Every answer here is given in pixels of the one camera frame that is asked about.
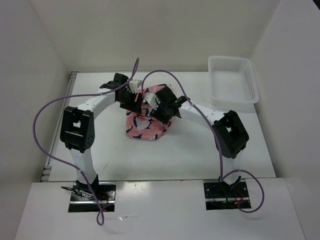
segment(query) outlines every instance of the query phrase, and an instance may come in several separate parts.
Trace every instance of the plastic laundry basket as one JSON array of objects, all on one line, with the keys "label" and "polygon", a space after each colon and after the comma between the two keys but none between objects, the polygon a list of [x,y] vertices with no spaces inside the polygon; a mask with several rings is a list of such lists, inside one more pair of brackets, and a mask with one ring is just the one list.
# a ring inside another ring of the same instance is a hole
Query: plastic laundry basket
[{"label": "plastic laundry basket", "polygon": [[259,100],[254,69],[249,59],[211,56],[208,59],[211,97],[217,103],[255,104]]}]

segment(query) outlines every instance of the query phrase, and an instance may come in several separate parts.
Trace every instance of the purple cable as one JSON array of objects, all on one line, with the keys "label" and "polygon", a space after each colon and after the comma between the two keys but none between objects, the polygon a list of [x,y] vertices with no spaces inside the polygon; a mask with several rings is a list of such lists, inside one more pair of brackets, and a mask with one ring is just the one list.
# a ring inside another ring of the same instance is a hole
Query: purple cable
[{"label": "purple cable", "polygon": [[[119,87],[117,87],[117,88],[115,88],[115,89],[113,89],[113,90],[106,91],[106,92],[102,92],[102,93],[75,94],[75,95],[63,96],[63,97],[59,97],[59,98],[56,98],[56,99],[54,99],[54,100],[49,101],[49,102],[46,103],[42,108],[40,108],[40,110],[36,113],[36,115],[35,115],[35,117],[34,117],[34,120],[33,120],[33,124],[32,124],[32,133],[33,133],[33,138],[34,138],[35,144],[37,145],[37,147],[38,147],[45,155],[47,155],[48,157],[50,157],[50,158],[52,158],[52,159],[54,159],[54,160],[57,160],[57,161],[59,161],[59,162],[61,162],[61,163],[67,164],[67,165],[69,165],[69,166],[77,169],[78,171],[80,171],[81,175],[83,176],[84,180],[86,181],[86,184],[88,185],[88,188],[89,188],[89,190],[90,190],[90,192],[91,192],[91,194],[92,194],[92,196],[93,196],[93,198],[94,198],[94,200],[95,200],[95,202],[96,202],[96,204],[97,204],[97,206],[98,206],[98,208],[99,208],[99,212],[98,212],[98,214],[97,214],[97,216],[96,216],[96,222],[97,222],[98,225],[100,225],[100,226],[102,226],[102,225],[105,223],[104,209],[105,209],[106,207],[108,207],[108,205],[105,206],[105,207],[103,207],[103,208],[101,207],[101,205],[99,204],[99,200],[98,200],[98,198],[97,198],[94,190],[92,189],[91,184],[90,184],[87,176],[82,172],[82,170],[81,170],[78,166],[76,166],[76,165],[74,165],[74,164],[72,164],[72,163],[70,163],[70,162],[64,161],[64,160],[62,160],[62,159],[60,159],[60,158],[58,158],[58,157],[55,157],[55,156],[51,155],[49,152],[47,152],[47,151],[40,145],[40,143],[39,143],[39,141],[38,141],[38,138],[37,138],[37,134],[36,134],[36,123],[37,123],[37,119],[38,119],[39,115],[41,114],[41,112],[42,112],[46,107],[48,107],[49,105],[51,105],[51,104],[53,104],[53,103],[55,103],[55,102],[57,102],[57,101],[60,101],[60,100],[63,100],[63,99],[76,98],[76,97],[95,97],[95,96],[100,96],[100,95],[109,94],[109,93],[115,92],[115,91],[117,91],[117,90],[119,90],[119,89],[122,89],[123,87],[125,87],[125,86],[132,80],[132,78],[134,77],[134,75],[135,75],[136,72],[137,72],[138,65],[139,65],[139,58],[137,58],[137,59],[135,60],[131,77],[130,77],[123,85],[121,85],[121,86],[119,86]],[[100,216],[100,215],[101,215],[101,217],[102,217],[102,222],[99,221],[99,216]]]},{"label": "purple cable", "polygon": [[[181,88],[181,91],[183,93],[183,95],[185,96],[186,100],[190,103],[190,105],[193,105],[193,103],[191,102],[190,98],[187,96],[184,88],[182,87],[182,84],[180,83],[180,81],[178,80],[178,78],[173,75],[171,72],[167,71],[167,70],[161,70],[161,69],[158,69],[158,70],[154,70],[154,71],[151,71],[149,72],[143,79],[142,81],[142,85],[141,85],[141,93],[142,93],[142,98],[144,97],[143,94],[144,94],[144,83],[147,79],[147,77],[149,77],[151,74],[153,73],[166,73],[166,74],[169,74],[171,77],[174,78],[174,80],[178,83],[179,87]],[[242,201],[240,203],[238,203],[237,207],[238,209],[241,211],[241,212],[244,212],[244,213],[247,213],[247,214],[250,214],[250,213],[254,213],[256,211],[258,211],[262,205],[264,204],[264,201],[265,201],[265,191],[261,185],[261,183],[259,182],[259,180],[250,172],[246,171],[246,170],[242,170],[242,169],[236,169],[236,170],[233,170],[231,172],[228,172],[225,176],[224,175],[224,163],[223,163],[223,157],[222,157],[222,150],[221,150],[221,144],[219,142],[219,139],[217,137],[217,134],[214,130],[214,128],[212,127],[210,121],[207,119],[206,115],[196,106],[196,105],[193,105],[193,107],[199,112],[199,114],[204,118],[204,120],[206,121],[206,123],[208,124],[211,132],[213,133],[213,136],[214,136],[214,139],[215,139],[215,142],[216,142],[216,145],[217,145],[217,148],[218,148],[218,151],[219,151],[219,160],[220,160],[220,182],[222,182],[224,179],[226,179],[226,177],[228,177],[230,174],[233,174],[233,173],[237,173],[237,172],[243,172],[243,173],[246,173],[246,174],[249,174],[259,185],[259,187],[261,188],[261,192],[262,192],[262,200],[261,200],[261,203],[260,205],[254,209],[254,210],[251,210],[251,211],[246,211],[246,210],[242,210],[240,208],[240,205],[244,202],[247,202],[247,200],[245,201]]]}]

